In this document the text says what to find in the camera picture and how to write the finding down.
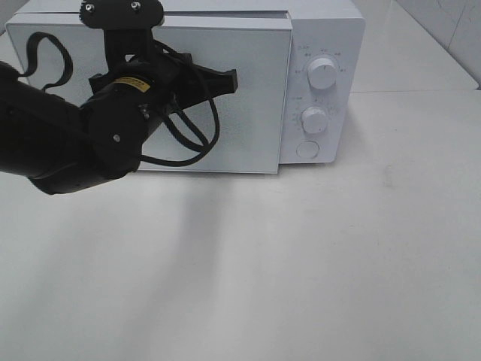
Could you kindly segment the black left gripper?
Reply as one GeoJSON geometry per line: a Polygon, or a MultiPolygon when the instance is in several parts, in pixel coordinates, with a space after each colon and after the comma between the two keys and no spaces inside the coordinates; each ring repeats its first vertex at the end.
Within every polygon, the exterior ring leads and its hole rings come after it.
{"type": "Polygon", "coordinates": [[[216,71],[165,54],[155,58],[152,28],[165,17],[157,0],[91,0],[80,5],[80,21],[104,34],[108,69],[89,79],[92,96],[80,107],[89,137],[108,149],[141,150],[170,114],[237,91],[237,70],[216,71]],[[127,55],[134,57],[128,62],[127,55]]]}

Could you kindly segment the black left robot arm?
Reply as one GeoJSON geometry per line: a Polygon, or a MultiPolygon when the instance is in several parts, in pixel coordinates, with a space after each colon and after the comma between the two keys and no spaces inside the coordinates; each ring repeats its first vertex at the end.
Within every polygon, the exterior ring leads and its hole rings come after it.
{"type": "Polygon", "coordinates": [[[89,79],[92,96],[81,106],[24,83],[38,68],[48,40],[62,55],[56,85],[73,74],[70,53],[55,36],[31,34],[27,68],[1,65],[1,170],[28,178],[49,194],[75,193],[137,171],[142,162],[179,168],[215,146],[186,109],[237,90],[235,70],[216,71],[153,37],[163,23],[158,1],[84,1],[80,21],[104,34],[108,70],[89,79]]]}

